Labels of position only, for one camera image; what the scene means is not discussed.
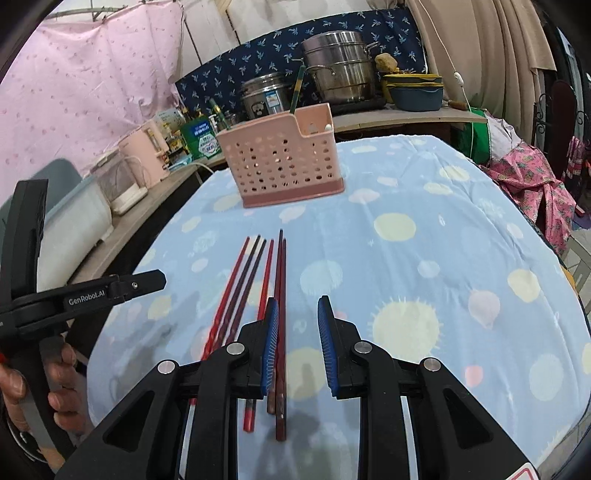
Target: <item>finger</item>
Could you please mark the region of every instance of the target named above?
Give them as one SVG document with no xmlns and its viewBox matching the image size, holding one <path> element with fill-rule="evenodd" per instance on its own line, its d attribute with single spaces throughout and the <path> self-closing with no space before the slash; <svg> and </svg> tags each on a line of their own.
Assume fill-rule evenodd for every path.
<svg viewBox="0 0 591 480">
<path fill-rule="evenodd" d="M 2 364 L 0 364 L 0 390 L 15 401 L 23 399 L 27 392 L 23 377 L 17 371 Z"/>
<path fill-rule="evenodd" d="M 51 379 L 65 388 L 74 388 L 76 386 L 76 370 L 74 367 L 65 363 L 49 364 L 47 371 Z"/>
<path fill-rule="evenodd" d="M 4 398 L 4 404 L 6 405 L 8 417 L 12 420 L 14 426 L 18 428 L 18 430 L 20 430 L 21 432 L 28 432 L 29 425 L 25 420 L 25 415 L 22 412 L 21 406 L 18 404 L 18 400 L 15 400 L 14 398 L 5 395 L 4 393 L 2 394 L 2 396 Z"/>
<path fill-rule="evenodd" d="M 84 433 L 86 428 L 86 419 L 79 413 L 58 413 L 53 416 L 57 425 L 71 433 Z"/>
<path fill-rule="evenodd" d="M 71 365 L 73 367 L 76 366 L 78 361 L 76 358 L 76 352 L 68 343 L 64 343 L 64 346 L 61 348 L 61 359 L 65 364 Z"/>
<path fill-rule="evenodd" d="M 82 406 L 79 393 L 76 390 L 68 390 L 67 388 L 51 392 L 47 399 L 51 408 L 58 412 L 77 413 Z"/>
</svg>

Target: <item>pot handle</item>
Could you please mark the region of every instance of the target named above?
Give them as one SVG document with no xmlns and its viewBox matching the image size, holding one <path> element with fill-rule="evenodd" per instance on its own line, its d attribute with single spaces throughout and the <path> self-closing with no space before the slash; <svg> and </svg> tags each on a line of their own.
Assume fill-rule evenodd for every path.
<svg viewBox="0 0 591 480">
<path fill-rule="evenodd" d="M 365 46 L 365 53 L 368 55 L 368 57 L 369 57 L 369 51 L 377 46 L 379 46 L 379 41 L 372 42 L 372 43 L 367 44 Z"/>
<path fill-rule="evenodd" d="M 308 70 L 313 70 L 313 69 L 328 69 L 332 72 L 332 76 L 335 77 L 336 76 L 336 72 L 333 69 L 333 67 L 327 67 L 326 65 L 312 65 L 311 67 L 307 67 L 306 71 Z"/>
</svg>

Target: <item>sponge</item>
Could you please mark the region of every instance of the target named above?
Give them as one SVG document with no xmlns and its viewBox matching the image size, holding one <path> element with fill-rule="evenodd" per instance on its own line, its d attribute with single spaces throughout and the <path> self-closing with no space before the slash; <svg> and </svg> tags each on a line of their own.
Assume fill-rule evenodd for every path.
<svg viewBox="0 0 591 480">
<path fill-rule="evenodd" d="M 375 65 L 381 73 L 396 73 L 400 70 L 398 68 L 398 62 L 389 53 L 377 55 L 375 57 Z"/>
</svg>

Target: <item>red chopstick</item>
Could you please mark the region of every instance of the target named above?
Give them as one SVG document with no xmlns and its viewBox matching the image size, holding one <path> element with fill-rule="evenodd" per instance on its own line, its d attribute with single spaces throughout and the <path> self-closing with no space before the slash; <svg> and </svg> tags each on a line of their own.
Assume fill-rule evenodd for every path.
<svg viewBox="0 0 591 480">
<path fill-rule="evenodd" d="M 259 302 L 257 320 L 265 318 L 265 309 L 267 307 L 267 295 L 269 292 L 269 277 L 271 276 L 271 264 L 273 262 L 273 244 L 275 241 L 271 239 L 269 243 L 269 253 L 267 254 L 267 265 L 265 266 L 265 276 L 262 281 L 261 301 Z M 256 400 L 247 399 L 244 406 L 244 424 L 242 430 L 248 433 L 255 431 L 255 416 L 256 416 Z"/>
<path fill-rule="evenodd" d="M 248 269 L 251 266 L 252 259 L 255 256 L 256 248 L 258 247 L 258 242 L 261 239 L 261 236 L 257 236 L 255 240 L 255 244 L 252 247 L 251 253 L 248 255 L 248 259 L 244 264 L 244 270 L 242 270 L 242 274 L 238 279 L 238 283 L 236 284 L 236 288 L 234 289 L 234 294 L 230 299 L 230 303 L 228 305 L 228 309 L 226 310 L 226 314 L 223 317 L 222 324 L 220 325 L 220 329 L 217 332 L 216 341 L 213 343 L 213 350 L 217 350 L 222 346 L 223 340 L 226 336 L 226 332 L 228 331 L 228 326 L 230 324 L 230 319 L 232 318 L 232 313 L 234 313 L 234 308 L 236 307 L 236 302 L 238 301 L 238 297 L 240 296 L 240 291 L 242 290 L 242 284 L 244 283 L 244 279 L 246 278 L 246 274 L 248 273 Z"/>
<path fill-rule="evenodd" d="M 258 270 L 258 266 L 261 263 L 261 258 L 263 252 L 265 251 L 265 246 L 267 244 L 267 240 L 262 241 L 262 245 L 259 249 L 259 253 L 256 256 L 255 264 L 252 267 L 251 274 L 246 281 L 246 286 L 244 287 L 244 291 L 242 292 L 242 298 L 240 299 L 240 303 L 238 304 L 238 309 L 234 314 L 234 319 L 232 320 L 232 325 L 230 326 L 230 333 L 228 333 L 228 338 L 226 339 L 226 343 L 224 345 L 229 345 L 236 339 L 236 333 L 238 331 L 238 327 L 240 326 L 240 321 L 242 320 L 242 315 L 244 314 L 244 308 L 246 307 L 246 301 L 248 300 L 248 295 L 251 292 L 252 283 L 254 282 L 256 271 Z"/>
<path fill-rule="evenodd" d="M 279 335 L 275 354 L 275 439 L 287 440 L 287 384 L 285 381 L 285 278 L 287 276 L 287 240 L 281 252 L 281 303 L 279 304 Z"/>
<path fill-rule="evenodd" d="M 240 263 L 242 263 L 242 258 L 244 257 L 244 252 L 246 252 L 246 246 L 248 245 L 250 239 L 251 238 L 247 236 L 246 240 L 244 240 L 244 245 L 242 246 L 242 250 L 238 255 L 238 260 L 236 260 L 236 264 L 232 269 L 232 273 L 230 274 L 230 278 L 228 279 L 228 284 L 226 285 L 226 290 L 224 290 L 222 299 L 220 300 L 220 305 L 218 305 L 215 317 L 213 318 L 212 327 L 209 329 L 209 337 L 207 338 L 205 347 L 203 347 L 203 354 L 201 355 L 201 360 L 207 360 L 207 357 L 212 353 L 213 343 L 217 336 L 217 330 L 219 329 L 220 322 L 222 321 L 222 315 L 224 310 L 226 309 L 228 297 L 230 296 L 230 292 L 232 291 L 234 281 L 236 280 L 236 275 L 238 275 L 238 270 L 240 269 Z"/>
<path fill-rule="evenodd" d="M 273 296 L 275 297 L 279 307 L 281 308 L 281 297 L 279 295 L 281 290 L 281 253 L 283 251 L 283 230 L 279 230 L 279 243 L 277 244 L 277 263 L 275 265 L 275 289 Z M 271 388 L 267 395 L 267 413 L 275 414 L 275 377 L 277 376 L 277 354 L 275 354 L 275 368 L 273 372 L 273 380 L 271 381 Z"/>
</svg>

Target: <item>label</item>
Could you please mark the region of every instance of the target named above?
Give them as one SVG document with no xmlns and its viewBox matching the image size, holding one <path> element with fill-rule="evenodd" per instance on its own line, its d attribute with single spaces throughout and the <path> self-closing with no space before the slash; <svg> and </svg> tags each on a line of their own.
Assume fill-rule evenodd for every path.
<svg viewBox="0 0 591 480">
<path fill-rule="evenodd" d="M 273 108 L 275 106 L 279 106 L 279 96 L 277 92 L 267 92 L 265 94 L 265 98 L 267 99 L 267 105 L 269 108 Z"/>
<path fill-rule="evenodd" d="M 540 480 L 531 463 L 526 463 L 507 480 Z"/>
<path fill-rule="evenodd" d="M 211 127 L 209 126 L 209 121 L 202 122 L 200 124 L 193 126 L 193 136 L 198 137 L 199 135 L 203 135 L 211 131 Z"/>
<path fill-rule="evenodd" d="M 255 118 L 269 115 L 269 110 L 267 110 L 267 106 L 266 106 L 265 102 L 253 103 L 251 109 L 252 109 L 252 113 L 255 114 Z"/>
<path fill-rule="evenodd" d="M 107 293 L 103 288 L 96 291 L 90 291 L 88 293 L 77 294 L 72 297 L 66 297 L 64 299 L 64 306 L 67 310 L 71 310 L 77 305 L 86 303 L 87 301 L 97 300 L 106 297 L 106 295 Z"/>
<path fill-rule="evenodd" d="M 216 137 L 212 134 L 206 134 L 199 139 L 198 150 L 207 158 L 215 155 L 219 149 Z"/>
</svg>

